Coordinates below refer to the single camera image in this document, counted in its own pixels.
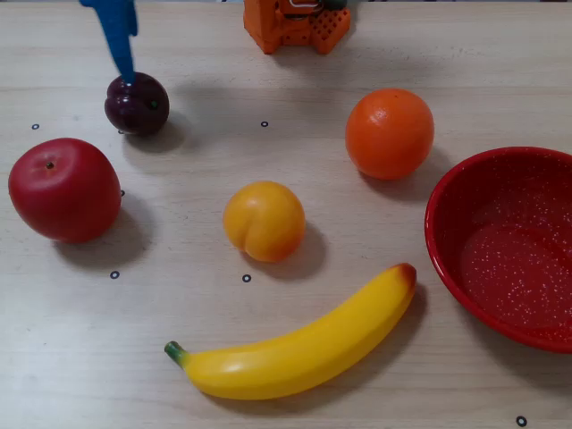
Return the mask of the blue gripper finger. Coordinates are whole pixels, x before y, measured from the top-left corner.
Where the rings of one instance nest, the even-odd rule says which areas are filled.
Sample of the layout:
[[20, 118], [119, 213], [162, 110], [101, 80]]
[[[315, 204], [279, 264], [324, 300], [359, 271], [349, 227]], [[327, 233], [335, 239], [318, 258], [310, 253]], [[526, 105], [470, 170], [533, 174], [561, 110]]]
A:
[[133, 84], [135, 70], [130, 37], [138, 35], [138, 20], [133, 0], [80, 0], [97, 14], [114, 63], [122, 79]]

